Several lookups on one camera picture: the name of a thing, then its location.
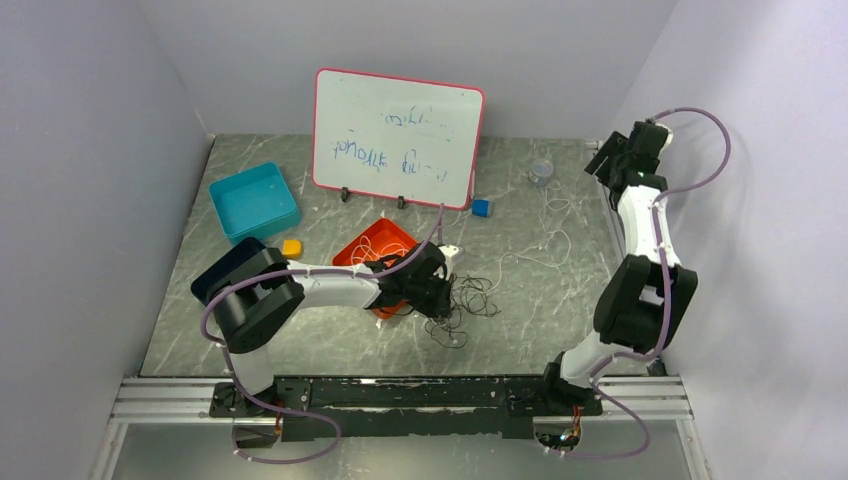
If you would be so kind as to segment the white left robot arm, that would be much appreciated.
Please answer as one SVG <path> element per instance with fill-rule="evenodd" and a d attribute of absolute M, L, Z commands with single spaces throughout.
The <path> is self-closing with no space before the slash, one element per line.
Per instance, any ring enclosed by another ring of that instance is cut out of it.
<path fill-rule="evenodd" d="M 404 256 L 346 267 L 287 260 L 278 249 L 250 237 L 220 258 L 191 285 L 214 316 L 241 385 L 237 403 L 261 416 L 273 409 L 277 388 L 268 342 L 301 310 L 352 307 L 388 310 L 401 304 L 422 315 L 451 312 L 450 276 L 460 248 L 425 241 Z"/>

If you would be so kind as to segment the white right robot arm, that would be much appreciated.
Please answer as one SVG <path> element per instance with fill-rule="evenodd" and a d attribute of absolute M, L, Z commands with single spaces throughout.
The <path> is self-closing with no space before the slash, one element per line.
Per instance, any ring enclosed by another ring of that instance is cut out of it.
<path fill-rule="evenodd" d="M 608 192 L 625 254 L 598 300 L 590 333 L 546 367 L 539 398 L 550 413 L 588 398 L 583 381 L 613 360 L 653 360 L 670 344 L 694 295 L 698 276 L 674 252 L 662 196 L 668 183 L 657 173 L 671 137 L 653 120 L 637 121 L 629 135 L 612 133 L 585 168 Z"/>

